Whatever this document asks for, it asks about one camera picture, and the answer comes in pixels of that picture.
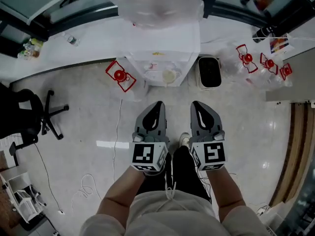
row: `shirt sleeve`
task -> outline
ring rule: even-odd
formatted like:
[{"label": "shirt sleeve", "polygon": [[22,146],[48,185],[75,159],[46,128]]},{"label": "shirt sleeve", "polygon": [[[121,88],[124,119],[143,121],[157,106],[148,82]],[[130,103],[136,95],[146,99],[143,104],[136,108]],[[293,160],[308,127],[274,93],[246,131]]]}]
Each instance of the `shirt sleeve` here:
[{"label": "shirt sleeve", "polygon": [[109,215],[97,214],[84,222],[80,236],[122,236],[125,232],[117,219]]},{"label": "shirt sleeve", "polygon": [[270,236],[252,209],[247,206],[235,207],[222,222],[231,236]]}]

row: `gray tile floor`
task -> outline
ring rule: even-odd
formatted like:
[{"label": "gray tile floor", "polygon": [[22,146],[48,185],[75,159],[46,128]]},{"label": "gray tile floor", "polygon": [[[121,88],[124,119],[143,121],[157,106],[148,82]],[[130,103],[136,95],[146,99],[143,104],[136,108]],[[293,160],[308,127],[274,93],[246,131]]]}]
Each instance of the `gray tile floor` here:
[{"label": "gray tile floor", "polygon": [[[51,132],[39,137],[38,148],[45,161],[50,185],[65,215],[49,188],[47,175],[35,146],[19,150],[18,159],[29,171],[34,185],[48,204],[45,213],[64,236],[78,235],[80,226],[95,214],[100,200],[93,179],[87,176],[84,186],[93,194],[86,199],[81,188],[85,174],[94,176],[103,197],[113,181],[114,150],[98,147],[97,141],[114,142],[120,100],[110,95],[104,82],[108,63],[78,66],[53,71],[22,80],[14,90],[29,88],[45,102],[49,89],[55,91],[52,108],[69,104],[70,111],[53,121],[64,139],[57,141]],[[247,204],[255,211],[268,204],[277,185],[286,153],[290,106],[266,103],[256,90],[236,84],[222,84],[213,91],[201,92],[189,73],[178,88],[151,88],[138,103],[122,101],[118,142],[130,142],[136,117],[151,103],[162,100],[166,105],[167,135],[175,143],[189,128],[189,107],[199,100],[217,111],[226,132],[226,167],[240,186]],[[127,149],[116,149],[115,179],[128,167]]]}]

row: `black pants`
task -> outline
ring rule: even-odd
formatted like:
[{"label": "black pants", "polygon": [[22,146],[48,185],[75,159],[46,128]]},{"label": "black pants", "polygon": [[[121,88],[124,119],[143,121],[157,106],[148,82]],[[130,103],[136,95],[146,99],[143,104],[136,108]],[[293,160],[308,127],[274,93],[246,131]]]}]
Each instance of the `black pants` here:
[{"label": "black pants", "polygon": [[196,172],[193,157],[186,146],[181,146],[173,155],[173,181],[171,176],[171,155],[168,154],[165,160],[166,164],[163,172],[154,177],[146,177],[137,195],[149,191],[164,191],[166,174],[168,187],[174,186],[173,182],[176,182],[177,190],[199,196],[211,202],[211,197],[209,197]]}]

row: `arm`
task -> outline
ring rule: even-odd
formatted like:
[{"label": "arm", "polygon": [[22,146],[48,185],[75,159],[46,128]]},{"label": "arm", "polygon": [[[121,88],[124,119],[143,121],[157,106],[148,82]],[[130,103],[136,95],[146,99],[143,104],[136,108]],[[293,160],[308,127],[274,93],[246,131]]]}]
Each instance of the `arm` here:
[{"label": "arm", "polygon": [[221,222],[232,209],[246,205],[240,189],[225,167],[219,170],[207,171],[207,176],[219,206],[219,218]]},{"label": "arm", "polygon": [[143,172],[129,166],[122,176],[109,188],[99,205],[97,214],[112,216],[126,228],[129,207],[144,178]]}]

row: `person's right arm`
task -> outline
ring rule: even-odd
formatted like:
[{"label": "person's right arm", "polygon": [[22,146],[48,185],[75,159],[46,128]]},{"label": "person's right arm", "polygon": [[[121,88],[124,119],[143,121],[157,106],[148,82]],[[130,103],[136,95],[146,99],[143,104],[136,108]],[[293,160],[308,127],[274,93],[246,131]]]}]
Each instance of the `person's right arm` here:
[{"label": "person's right arm", "polygon": [[235,207],[246,206],[240,189],[225,167],[219,170],[207,171],[207,176],[219,206],[221,222]]}]

